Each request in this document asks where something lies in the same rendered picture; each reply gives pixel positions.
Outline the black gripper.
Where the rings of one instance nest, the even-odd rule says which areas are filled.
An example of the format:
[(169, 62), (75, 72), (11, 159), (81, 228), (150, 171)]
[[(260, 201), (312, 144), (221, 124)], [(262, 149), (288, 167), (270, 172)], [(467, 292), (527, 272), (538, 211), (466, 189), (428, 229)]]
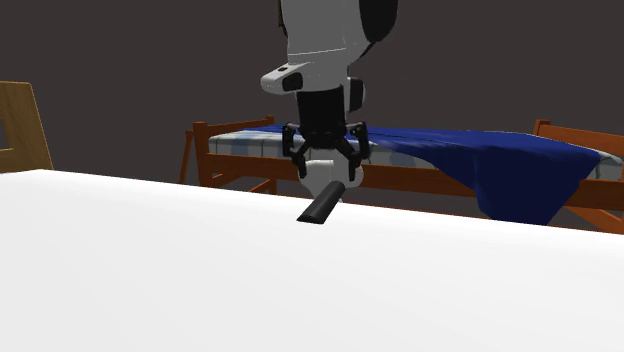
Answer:
[[(364, 121), (346, 126), (344, 88), (339, 86), (324, 91), (296, 93), (299, 125), (286, 123), (282, 127), (282, 152), (297, 166), (298, 176), (307, 176), (305, 153), (309, 145), (315, 149), (336, 149), (340, 141), (340, 153), (348, 160), (349, 180), (354, 181), (356, 169), (363, 159), (369, 158), (368, 129)], [(305, 139), (294, 150), (294, 135), (299, 129)], [(355, 149), (344, 137), (346, 131), (355, 136), (358, 148)]]

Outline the black half-round bar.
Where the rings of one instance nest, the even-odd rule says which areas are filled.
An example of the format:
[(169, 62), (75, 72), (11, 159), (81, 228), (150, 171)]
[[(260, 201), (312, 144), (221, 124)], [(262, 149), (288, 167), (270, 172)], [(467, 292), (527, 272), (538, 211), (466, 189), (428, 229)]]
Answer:
[(298, 222), (324, 224), (346, 190), (341, 181), (331, 181), (297, 218)]

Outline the red-brown wooden bed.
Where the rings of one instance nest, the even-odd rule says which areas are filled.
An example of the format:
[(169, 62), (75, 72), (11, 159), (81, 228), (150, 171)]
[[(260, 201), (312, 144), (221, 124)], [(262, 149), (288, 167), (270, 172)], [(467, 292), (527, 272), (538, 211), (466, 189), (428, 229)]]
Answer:
[[(185, 182), (190, 147), (196, 150), (199, 182), (202, 187), (221, 187), (242, 176), (260, 177), (263, 182), (251, 190), (256, 193), (277, 192), (277, 181), (298, 179), (297, 169), (289, 160), (215, 154), (209, 138), (244, 128), (268, 126), (274, 117), (227, 124), (209, 125), (195, 122), (185, 132), (186, 142), (180, 183)], [(540, 137), (603, 150), (624, 156), (624, 136), (553, 126), (538, 120), (534, 132)], [(435, 168), (365, 164), (361, 185), (365, 188), (411, 191), (430, 194), (473, 197), (475, 192)], [(565, 206), (603, 232), (624, 234), (624, 170), (620, 180), (584, 179)]]

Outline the dark blue blanket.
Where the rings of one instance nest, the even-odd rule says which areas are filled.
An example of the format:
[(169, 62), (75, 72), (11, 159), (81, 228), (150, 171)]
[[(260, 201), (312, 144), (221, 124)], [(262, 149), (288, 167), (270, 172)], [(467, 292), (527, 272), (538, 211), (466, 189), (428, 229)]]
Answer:
[[(282, 157), (283, 126), (261, 129), (274, 136)], [(370, 156), (362, 169), (385, 150), (425, 161), (472, 189), (480, 210), (493, 220), (548, 224), (603, 157), (591, 148), (524, 133), (367, 128)]]

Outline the light wooden furniture frame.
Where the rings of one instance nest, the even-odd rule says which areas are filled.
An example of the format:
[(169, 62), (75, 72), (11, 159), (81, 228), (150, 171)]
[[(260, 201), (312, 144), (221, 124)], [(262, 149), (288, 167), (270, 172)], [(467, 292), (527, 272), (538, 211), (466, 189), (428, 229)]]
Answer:
[(0, 123), (8, 142), (0, 173), (54, 169), (30, 83), (0, 81)]

